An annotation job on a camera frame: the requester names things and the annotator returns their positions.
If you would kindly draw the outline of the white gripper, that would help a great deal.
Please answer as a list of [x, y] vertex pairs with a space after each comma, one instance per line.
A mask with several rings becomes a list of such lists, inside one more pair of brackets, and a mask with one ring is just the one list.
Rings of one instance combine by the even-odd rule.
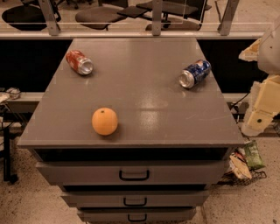
[[[238, 58], [248, 62], [257, 61], [261, 40], [257, 39]], [[248, 137], [256, 137], [265, 131], [279, 113], [280, 75], [271, 74], [263, 82], [253, 83], [241, 132]]]

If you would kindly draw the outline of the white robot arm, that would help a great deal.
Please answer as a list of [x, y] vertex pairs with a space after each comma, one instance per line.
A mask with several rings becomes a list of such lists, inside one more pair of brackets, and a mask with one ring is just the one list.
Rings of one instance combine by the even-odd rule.
[[280, 24], [275, 21], [261, 38], [240, 53], [239, 58], [256, 61], [258, 68], [268, 74], [264, 81], [253, 83], [241, 126], [244, 135], [255, 137], [280, 113]]

